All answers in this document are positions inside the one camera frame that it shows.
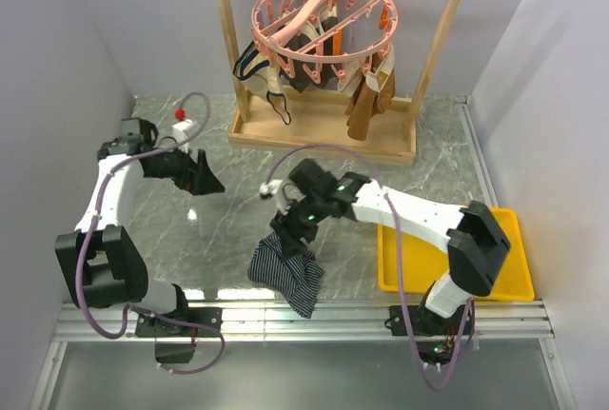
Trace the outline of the navy striped underwear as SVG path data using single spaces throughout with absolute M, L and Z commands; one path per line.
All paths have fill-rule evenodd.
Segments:
M 282 257 L 279 236 L 272 232 L 261 239 L 247 269 L 253 282 L 280 293 L 294 312 L 310 319 L 318 300 L 324 271 L 315 255 L 306 251 L 290 258 Z

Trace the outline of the pink round clip hanger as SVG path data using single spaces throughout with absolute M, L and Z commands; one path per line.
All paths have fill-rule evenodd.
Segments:
M 257 0 L 251 11 L 251 47 L 282 87 L 345 88 L 358 75 L 382 89 L 394 69 L 399 22 L 392 0 Z

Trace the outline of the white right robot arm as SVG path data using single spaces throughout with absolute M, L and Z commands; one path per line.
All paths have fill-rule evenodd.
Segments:
M 459 323 L 471 298 L 489 295 L 511 249 L 490 208 L 481 202 L 439 204 L 355 172 L 336 178 L 312 159 L 300 161 L 283 180 L 261 184 L 259 194 L 275 201 L 277 213 L 270 226 L 285 259 L 306 252 L 319 222 L 328 217 L 393 226 L 445 254 L 447 270 L 408 318 L 421 336 L 446 333 Z

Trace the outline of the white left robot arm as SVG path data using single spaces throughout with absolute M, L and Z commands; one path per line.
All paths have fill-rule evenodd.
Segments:
M 192 196 L 224 192 L 205 151 L 190 151 L 190 142 L 203 129 L 179 111 L 170 145 L 160 147 L 153 123 L 141 118 L 123 120 L 119 136 L 103 143 L 97 152 L 97 180 L 85 214 L 72 232 L 55 240 L 54 251 L 73 303 L 106 339 L 123 337 L 128 326 L 123 323 L 118 331 L 110 332 L 92 312 L 114 306 L 125 313 L 136 311 L 161 336 L 197 330 L 184 290 L 149 276 L 126 224 L 144 179 L 170 180 Z

